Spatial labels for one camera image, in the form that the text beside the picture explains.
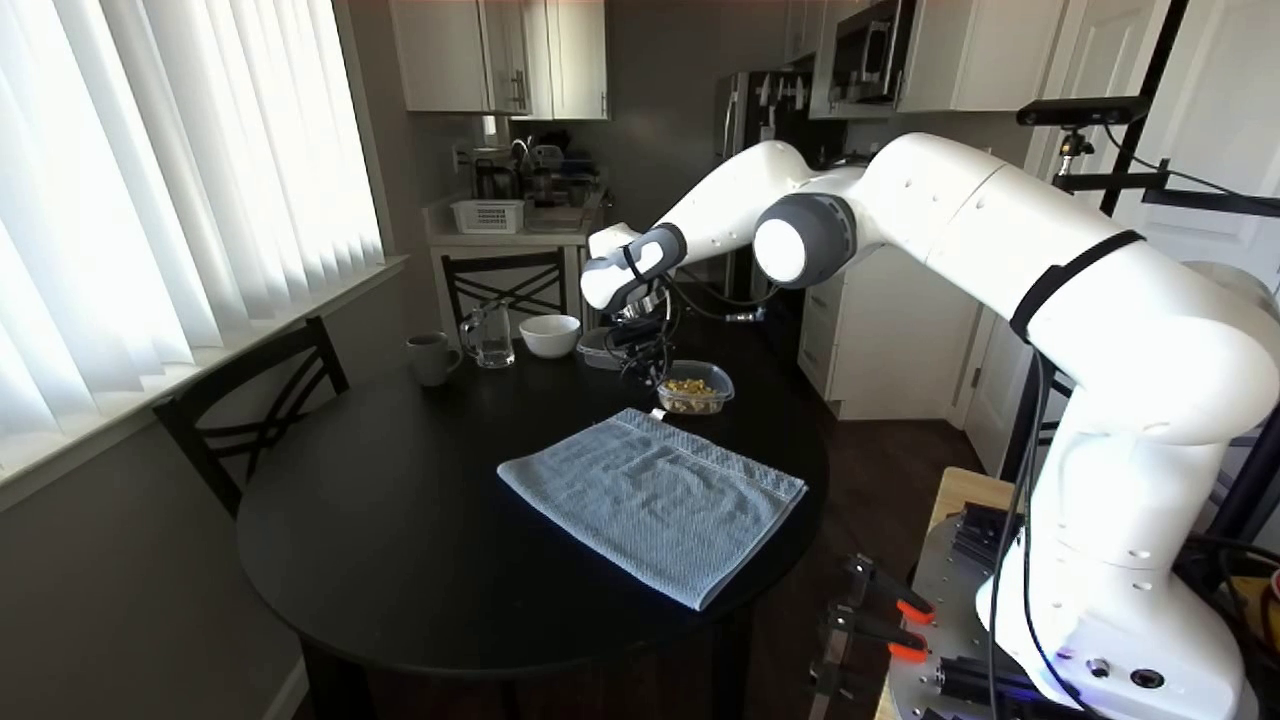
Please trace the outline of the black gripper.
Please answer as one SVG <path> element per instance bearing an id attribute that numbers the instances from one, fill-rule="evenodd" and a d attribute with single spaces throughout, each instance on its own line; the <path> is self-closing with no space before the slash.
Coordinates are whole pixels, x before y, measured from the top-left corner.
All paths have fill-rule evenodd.
<path id="1" fill-rule="evenodd" d="M 612 321 L 612 339 L 624 342 L 621 376 L 638 379 L 644 363 L 638 342 L 653 342 L 668 330 L 673 293 L 666 282 L 633 282 L 608 302 L 608 321 Z M 648 389 L 655 394 L 655 408 L 648 414 L 655 419 L 666 419 L 662 382 L 668 376 L 668 363 L 673 363 L 668 342 L 655 342 L 648 355 Z"/>

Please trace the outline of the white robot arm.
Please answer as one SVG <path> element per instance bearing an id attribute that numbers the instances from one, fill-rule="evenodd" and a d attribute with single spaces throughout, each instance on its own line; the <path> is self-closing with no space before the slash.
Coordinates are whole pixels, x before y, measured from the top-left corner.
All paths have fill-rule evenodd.
<path id="1" fill-rule="evenodd" d="M 876 242 L 982 301 L 1073 379 L 1026 526 L 975 593 L 987 638 L 1076 712 L 1253 720 L 1241 643 L 1175 575 L 1229 444 L 1280 394 L 1278 315 L 1246 293 L 928 132 L 831 170 L 760 140 L 653 228 L 598 231 L 582 293 L 612 312 L 731 249 L 771 282 L 808 287 Z"/>

